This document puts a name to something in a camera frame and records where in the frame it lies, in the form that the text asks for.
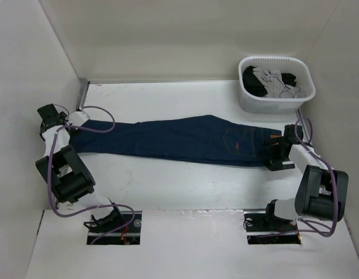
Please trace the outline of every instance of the white wall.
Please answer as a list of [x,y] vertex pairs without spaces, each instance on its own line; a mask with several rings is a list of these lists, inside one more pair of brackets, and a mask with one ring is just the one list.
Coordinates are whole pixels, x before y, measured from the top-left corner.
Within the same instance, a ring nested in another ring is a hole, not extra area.
[[45,183],[37,108],[74,109],[80,84],[37,0],[0,1],[0,278],[23,278]]
[[303,112],[315,148],[350,176],[345,215],[359,254],[359,0],[341,0],[307,64],[317,95]]
[[79,77],[236,78],[252,53],[305,59],[339,0],[40,0]]

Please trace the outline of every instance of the screw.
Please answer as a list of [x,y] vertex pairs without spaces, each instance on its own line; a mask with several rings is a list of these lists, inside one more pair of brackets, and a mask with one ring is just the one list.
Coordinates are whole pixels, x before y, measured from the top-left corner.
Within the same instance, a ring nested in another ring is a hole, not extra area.
[[247,227],[253,226],[252,222],[253,222],[252,218],[246,218],[245,219],[245,224],[247,225]]
[[134,226],[135,226],[135,228],[139,228],[140,226],[142,226],[142,221],[139,220],[139,219],[135,220],[134,221]]

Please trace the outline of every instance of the wire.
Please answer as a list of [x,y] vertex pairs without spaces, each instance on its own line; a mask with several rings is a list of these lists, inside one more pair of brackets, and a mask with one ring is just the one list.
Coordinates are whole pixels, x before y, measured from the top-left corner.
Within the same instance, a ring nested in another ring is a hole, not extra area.
[[[310,125],[311,135],[310,135],[310,139],[309,139],[308,142],[311,143],[313,129],[312,129],[312,122],[311,122],[311,120],[309,118],[301,117],[296,121],[296,123],[294,125],[294,134],[295,134],[298,142],[300,143],[300,145],[302,145],[304,147],[304,149],[306,149],[306,151],[308,153],[310,153],[310,155],[312,157],[314,157],[316,160],[322,162],[328,168],[328,172],[329,172],[329,175],[330,175],[330,181],[332,183],[332,194],[333,194],[333,220],[332,220],[332,226],[329,227],[329,226],[327,226],[325,224],[322,224],[320,222],[313,221],[313,220],[298,219],[298,221],[304,223],[305,225],[307,225],[312,230],[285,231],[285,232],[279,232],[279,233],[276,233],[276,234],[259,235],[259,237],[275,237],[275,236],[280,236],[280,235],[285,235],[285,234],[290,234],[290,233],[317,233],[317,234],[320,234],[323,237],[331,237],[335,233],[335,230],[336,230],[336,227],[337,227],[337,222],[338,222],[338,195],[337,195],[337,183],[336,183],[335,173],[333,172],[333,169],[330,166],[330,164],[326,160],[324,160],[323,158],[321,158],[318,155],[316,155],[315,153],[313,153],[313,151],[308,146],[306,146],[306,144],[298,136],[298,124],[303,120],[307,120],[308,124]],[[315,228],[311,224],[317,224],[317,225],[323,226],[323,227],[329,229],[329,231],[321,231],[321,230]]]
[[127,226],[126,228],[123,230],[123,232],[121,233],[121,240],[123,240],[123,244],[126,245],[127,242]]
[[69,110],[67,110],[64,106],[58,105],[56,103],[54,104],[54,106],[58,106],[58,107],[62,108],[63,110],[65,110],[67,112],[68,117],[70,116]]
[[132,212],[131,219],[128,222],[124,223],[124,225],[121,225],[121,226],[119,226],[117,228],[114,228],[113,230],[107,231],[107,232],[99,235],[98,237],[94,238],[93,241],[91,241],[91,245],[92,245],[97,240],[99,240],[100,238],[106,236],[107,234],[113,233],[113,232],[115,232],[117,230],[120,230],[121,228],[126,227],[127,225],[129,225],[135,218],[135,212],[134,212],[134,209],[132,209],[130,206],[120,205],[120,204],[111,204],[111,205],[90,206],[88,208],[76,211],[76,212],[71,213],[71,214],[62,214],[62,213],[58,212],[57,208],[54,205],[54,200],[52,199],[52,191],[51,191],[51,181],[52,181],[51,167],[52,167],[52,158],[54,156],[56,140],[58,139],[58,132],[60,130],[62,130],[62,129],[70,128],[70,129],[80,129],[80,130],[84,130],[84,131],[105,134],[105,133],[108,133],[108,132],[112,131],[116,126],[115,118],[113,117],[113,115],[109,111],[107,111],[106,109],[100,108],[99,106],[84,106],[83,107],[83,109],[89,109],[89,108],[100,109],[100,110],[103,110],[104,112],[106,112],[112,119],[112,127],[109,128],[109,129],[106,129],[106,130],[95,130],[95,129],[92,129],[92,128],[87,128],[87,127],[82,127],[82,126],[64,125],[62,127],[59,127],[58,129],[56,129],[56,132],[55,132],[55,135],[54,135],[54,140],[52,142],[51,149],[50,149],[49,163],[48,163],[48,167],[47,167],[47,195],[48,195],[48,199],[49,199],[50,207],[51,207],[52,211],[55,213],[55,215],[57,215],[59,217],[63,217],[63,218],[72,217],[72,216],[75,216],[75,215],[78,215],[80,213],[86,212],[86,211],[91,210],[91,209],[96,209],[96,208],[122,207],[122,208],[127,208]]

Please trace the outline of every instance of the jeans pocket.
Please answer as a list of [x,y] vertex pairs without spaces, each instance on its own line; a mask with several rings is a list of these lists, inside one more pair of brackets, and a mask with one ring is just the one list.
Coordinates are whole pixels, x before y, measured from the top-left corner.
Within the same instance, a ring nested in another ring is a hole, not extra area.
[[229,154],[255,158],[254,137],[254,127],[243,127],[228,128],[222,139]]

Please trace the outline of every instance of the dark blue jeans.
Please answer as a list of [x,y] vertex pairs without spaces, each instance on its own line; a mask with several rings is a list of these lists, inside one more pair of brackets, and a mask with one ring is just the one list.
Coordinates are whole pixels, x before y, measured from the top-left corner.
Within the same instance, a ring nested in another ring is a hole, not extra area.
[[[83,126],[104,130],[111,122],[89,120]],[[70,143],[78,153],[255,167],[263,166],[268,158],[263,143],[271,135],[281,135],[281,131],[234,124],[205,115],[136,124],[116,123],[110,133],[82,131],[72,136]]]

